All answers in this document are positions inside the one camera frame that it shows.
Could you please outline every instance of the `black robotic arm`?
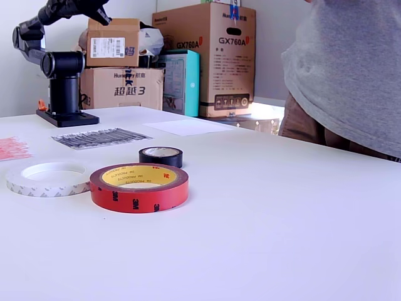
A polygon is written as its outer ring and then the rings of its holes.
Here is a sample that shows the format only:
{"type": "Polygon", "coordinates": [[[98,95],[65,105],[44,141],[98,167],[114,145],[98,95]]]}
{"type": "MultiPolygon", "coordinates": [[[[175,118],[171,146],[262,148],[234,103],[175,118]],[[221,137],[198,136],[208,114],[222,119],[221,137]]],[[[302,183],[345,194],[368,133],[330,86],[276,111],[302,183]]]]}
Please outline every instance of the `black robotic arm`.
{"type": "Polygon", "coordinates": [[[78,79],[85,67],[85,57],[79,52],[46,52],[44,27],[62,18],[84,14],[100,24],[111,22],[103,8],[108,0],[49,0],[33,19],[14,29],[14,47],[23,56],[39,65],[50,79],[50,105],[48,111],[37,114],[57,127],[70,127],[99,123],[99,118],[79,109],[78,79]]]}

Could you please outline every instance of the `red double-sided tape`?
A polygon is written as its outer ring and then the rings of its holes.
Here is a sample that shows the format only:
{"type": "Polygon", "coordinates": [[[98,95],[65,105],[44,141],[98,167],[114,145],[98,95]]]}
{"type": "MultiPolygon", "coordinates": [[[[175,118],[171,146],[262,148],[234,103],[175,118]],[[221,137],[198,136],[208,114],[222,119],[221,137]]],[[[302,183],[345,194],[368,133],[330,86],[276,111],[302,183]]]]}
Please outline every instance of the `red double-sided tape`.
{"type": "Polygon", "coordinates": [[[94,172],[90,177],[92,200],[121,213],[152,213],[172,209],[188,199],[189,177],[182,169],[159,164],[123,164],[94,172]],[[127,184],[158,185],[125,188],[127,184]]]}

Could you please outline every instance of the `white table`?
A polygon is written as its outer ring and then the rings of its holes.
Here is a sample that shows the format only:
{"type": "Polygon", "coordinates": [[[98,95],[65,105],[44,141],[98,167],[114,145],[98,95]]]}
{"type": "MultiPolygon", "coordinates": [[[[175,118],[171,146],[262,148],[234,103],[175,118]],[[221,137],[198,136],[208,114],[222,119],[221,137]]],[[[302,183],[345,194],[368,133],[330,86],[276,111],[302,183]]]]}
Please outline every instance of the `white table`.
{"type": "Polygon", "coordinates": [[[143,215],[90,194],[32,199],[4,183],[20,162],[0,162],[0,300],[401,300],[400,164],[241,129],[179,137],[143,124],[185,117],[145,108],[92,113],[101,124],[70,129],[0,119],[0,137],[101,166],[178,147],[190,199],[143,215]],[[112,127],[155,140],[76,151],[50,138],[112,127]]]}

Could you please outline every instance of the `red printed paper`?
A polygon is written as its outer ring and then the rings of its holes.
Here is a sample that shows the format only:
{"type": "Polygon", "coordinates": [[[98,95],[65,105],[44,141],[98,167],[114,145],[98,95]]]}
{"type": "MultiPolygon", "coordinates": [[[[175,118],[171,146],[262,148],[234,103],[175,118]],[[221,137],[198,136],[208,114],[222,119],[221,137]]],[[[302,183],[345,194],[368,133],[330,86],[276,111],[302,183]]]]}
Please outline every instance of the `red printed paper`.
{"type": "Polygon", "coordinates": [[[27,143],[21,142],[17,137],[0,139],[0,161],[30,158],[27,143]]]}

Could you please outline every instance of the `tape roll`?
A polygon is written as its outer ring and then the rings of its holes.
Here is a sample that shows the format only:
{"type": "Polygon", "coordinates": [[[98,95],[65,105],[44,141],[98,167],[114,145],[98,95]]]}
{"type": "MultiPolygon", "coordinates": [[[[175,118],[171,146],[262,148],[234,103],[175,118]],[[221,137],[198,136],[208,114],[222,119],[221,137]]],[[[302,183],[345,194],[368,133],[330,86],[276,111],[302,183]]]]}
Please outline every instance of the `tape roll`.
{"type": "Polygon", "coordinates": [[[172,147],[149,147],[139,151],[139,162],[182,168],[183,156],[181,150],[172,147]]]}
{"type": "Polygon", "coordinates": [[[188,199],[189,177],[183,170],[160,164],[123,164],[94,172],[90,177],[92,200],[121,213],[152,213],[177,207],[188,199]],[[132,189],[127,184],[158,184],[132,189]]]}
{"type": "Polygon", "coordinates": [[[6,174],[8,189],[23,196],[35,198],[59,198],[73,196],[90,190],[90,174],[94,169],[82,163],[64,160],[58,162],[27,162],[11,169],[6,174]],[[44,172],[75,172],[77,175],[65,180],[38,181],[31,177],[44,172]]]}

